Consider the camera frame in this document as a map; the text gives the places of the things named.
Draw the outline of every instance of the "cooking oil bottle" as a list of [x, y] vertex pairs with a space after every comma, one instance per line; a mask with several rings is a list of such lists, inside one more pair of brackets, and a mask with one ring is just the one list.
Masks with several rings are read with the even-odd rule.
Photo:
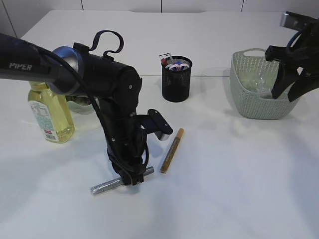
[[28, 102], [46, 140], [65, 143], [75, 131], [65, 96], [52, 92], [46, 83], [29, 82]]

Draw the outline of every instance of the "sage green basket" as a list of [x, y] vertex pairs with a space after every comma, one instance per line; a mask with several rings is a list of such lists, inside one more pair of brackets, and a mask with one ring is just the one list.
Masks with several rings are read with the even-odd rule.
[[[263, 56], [246, 56], [249, 51], [263, 51], [252, 48], [233, 54], [230, 68], [230, 89], [238, 112], [247, 118], [278, 120], [286, 116], [298, 100], [289, 102], [286, 89], [278, 99], [273, 99], [271, 89], [275, 83], [279, 62], [266, 61]], [[258, 93], [253, 84], [262, 79], [265, 92]]]

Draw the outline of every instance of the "pen holder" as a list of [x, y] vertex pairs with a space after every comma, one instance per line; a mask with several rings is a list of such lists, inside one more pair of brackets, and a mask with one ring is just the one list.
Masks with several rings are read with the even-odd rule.
[[168, 64], [174, 65], [177, 62], [186, 63], [189, 68], [182, 71], [172, 71], [161, 66], [161, 92], [163, 97], [171, 102], [182, 102], [189, 96], [190, 73], [192, 61], [183, 56], [172, 56]]

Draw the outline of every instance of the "yellow liquid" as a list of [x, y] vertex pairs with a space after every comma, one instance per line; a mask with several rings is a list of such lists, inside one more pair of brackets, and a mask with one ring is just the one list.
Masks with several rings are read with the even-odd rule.
[[28, 101], [38, 101], [48, 107], [58, 137], [58, 141], [50, 140], [49, 138], [46, 138], [46, 140], [54, 143], [65, 143], [75, 131], [65, 96], [52, 92], [45, 83], [30, 82], [30, 85], [31, 90], [28, 95]]

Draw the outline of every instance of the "white wall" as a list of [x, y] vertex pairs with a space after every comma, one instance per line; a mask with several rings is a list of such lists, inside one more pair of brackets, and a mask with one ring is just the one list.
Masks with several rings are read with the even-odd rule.
[[[141, 12], [286, 11], [319, 17], [319, 0], [2, 0], [18, 37], [53, 9]], [[13, 34], [0, 6], [0, 31]]]
[[319, 0], [245, 0], [243, 11], [292, 11], [319, 17]]
[[163, 12], [240, 11], [243, 0], [162, 0]]
[[160, 0], [82, 0], [85, 10], [160, 12]]
[[4, 9], [4, 5], [0, 0], [0, 33], [15, 36], [8, 15]]
[[82, 9], [81, 0], [3, 0], [3, 3], [18, 37], [22, 37], [51, 10]]

